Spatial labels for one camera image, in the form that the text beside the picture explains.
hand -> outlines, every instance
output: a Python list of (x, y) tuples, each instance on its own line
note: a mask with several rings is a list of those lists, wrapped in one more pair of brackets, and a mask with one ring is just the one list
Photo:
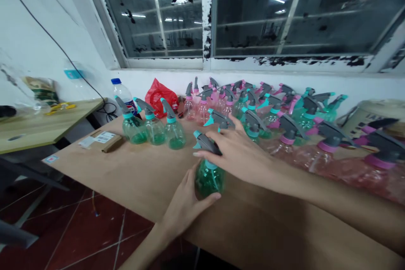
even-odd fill
[(181, 235), (197, 216), (221, 198), (220, 193), (213, 193), (200, 201), (195, 197), (194, 178), (199, 164), (200, 162), (187, 171), (159, 223), (170, 240)]
[(238, 119), (232, 115), (229, 118), (235, 124), (235, 130), (205, 134), (216, 142), (222, 156), (208, 151), (198, 151), (193, 155), (207, 159), (243, 181), (285, 193), (285, 187), (292, 186), (296, 169), (263, 151), (249, 139)]

window frame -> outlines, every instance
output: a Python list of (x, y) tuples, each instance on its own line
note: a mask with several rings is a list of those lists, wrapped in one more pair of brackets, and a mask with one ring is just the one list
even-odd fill
[(120, 42), (119, 29), (108, 12), (108, 0), (91, 0), (100, 17), (121, 69), (203, 70), (203, 71), (259, 71), (313, 73), (395, 73), (405, 74), (405, 59), (395, 69), (384, 70), (387, 62), (405, 43), (405, 20), (393, 36), (374, 54), (346, 56), (336, 54), (269, 55), (262, 57), (213, 57), (216, 36), (216, 5), (218, 0), (202, 0), (202, 58), (127, 58)]

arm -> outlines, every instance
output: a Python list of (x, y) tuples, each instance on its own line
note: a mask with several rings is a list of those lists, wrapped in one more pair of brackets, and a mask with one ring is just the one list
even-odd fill
[(195, 197), (194, 178), (198, 164), (188, 170), (178, 186), (162, 220), (120, 267), (120, 270), (145, 270), (163, 250), (180, 236), (221, 194), (213, 193), (204, 200)]
[(235, 130), (206, 133), (223, 155), (198, 151), (195, 156), (208, 159), (243, 181), (306, 200), (405, 256), (405, 208), (271, 157), (252, 143), (240, 121), (229, 117)]

wooden table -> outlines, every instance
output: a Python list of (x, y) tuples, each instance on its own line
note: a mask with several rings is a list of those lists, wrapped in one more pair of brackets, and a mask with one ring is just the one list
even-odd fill
[(14, 116), (0, 122), (0, 154), (21, 151), (55, 144), (83, 118), (87, 118), (95, 129), (100, 124), (93, 112), (102, 104), (101, 98), (73, 102), (76, 108), (58, 111), (53, 115)]
[[(59, 151), (55, 169), (156, 222), (164, 214), (192, 156), (194, 122), (181, 120), (187, 145), (124, 143), (111, 153), (74, 143)], [(101, 129), (123, 135), (122, 117)], [(340, 150), (340, 157), (355, 151)], [(193, 244), (241, 269), (396, 269), (397, 254), (327, 212), (226, 175), (222, 198), (185, 233)]]

red plastic bag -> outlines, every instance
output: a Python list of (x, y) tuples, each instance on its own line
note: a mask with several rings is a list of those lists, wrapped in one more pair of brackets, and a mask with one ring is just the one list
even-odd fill
[(163, 105), (160, 101), (160, 98), (162, 97), (166, 99), (170, 105), (172, 104), (173, 99), (177, 99), (175, 92), (169, 90), (155, 78), (151, 88), (146, 93), (145, 101), (156, 110), (153, 112), (153, 114), (155, 114), (155, 116), (159, 119), (166, 116), (166, 113), (163, 113)]

